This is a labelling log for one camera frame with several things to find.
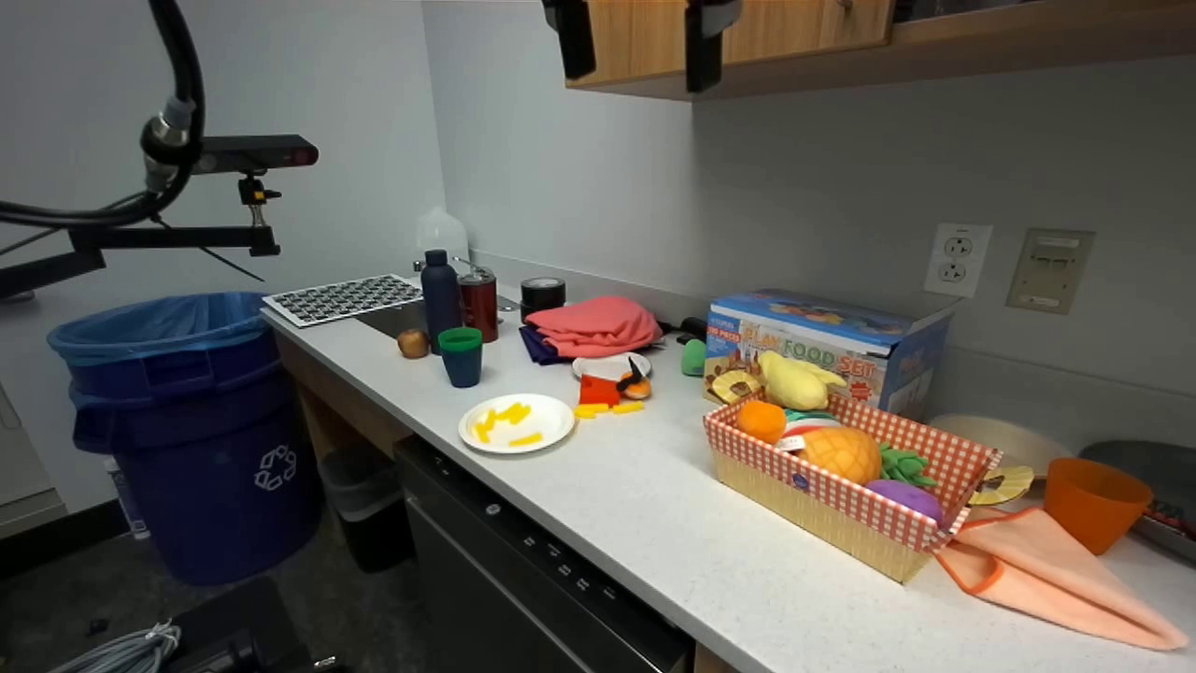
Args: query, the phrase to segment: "napkin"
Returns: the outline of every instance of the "napkin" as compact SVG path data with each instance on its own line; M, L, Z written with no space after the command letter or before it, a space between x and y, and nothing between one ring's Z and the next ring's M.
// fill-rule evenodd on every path
M562 357L622 355L662 337L658 318L623 296L593 296L572 308L535 309L526 321Z
M1183 650L1190 643L1042 507L965 523L937 548L937 563L960 592L1072 632L1149 650Z

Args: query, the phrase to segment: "cup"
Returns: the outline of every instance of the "cup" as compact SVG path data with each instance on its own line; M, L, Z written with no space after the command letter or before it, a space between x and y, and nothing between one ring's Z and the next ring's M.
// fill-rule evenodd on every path
M530 278L521 284L521 318L526 321L526 313L535 309L552 309L565 308L565 279L557 278Z
M1049 460L1047 513L1091 554L1108 554L1155 499L1140 478L1094 460Z
M470 389L484 381L484 327L458 326L436 337L440 361L453 389Z

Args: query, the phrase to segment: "blue trash can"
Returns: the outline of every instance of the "blue trash can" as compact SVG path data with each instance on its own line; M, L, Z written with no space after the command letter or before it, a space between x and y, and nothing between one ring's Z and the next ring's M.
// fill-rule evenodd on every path
M280 563L322 518L294 389L261 339L261 296L152 298L50 337L73 365L74 443L119 465L165 568L194 588Z

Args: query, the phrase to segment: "white countertop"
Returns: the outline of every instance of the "white countertop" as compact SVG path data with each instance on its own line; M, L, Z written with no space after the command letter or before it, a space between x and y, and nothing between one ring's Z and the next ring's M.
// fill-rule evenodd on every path
M470 405L575 400L569 365L535 365L514 326L485 345L480 389L453 389L436 357L404 357L364 321L278 327L738 668L1196 668L1193 647L1135 650L976 602L935 561L901 588L727 490L702 436L711 400L682 379L677 345L651 355L646 412L579 422L551 452L485 456L458 436ZM1196 568L1135 538L1103 561L1196 635Z

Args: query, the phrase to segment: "dishwasher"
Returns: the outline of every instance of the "dishwasher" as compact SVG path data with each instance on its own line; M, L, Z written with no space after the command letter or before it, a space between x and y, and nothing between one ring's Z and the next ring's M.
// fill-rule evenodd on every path
M436 673L682 673L694 643L418 436L398 452Z

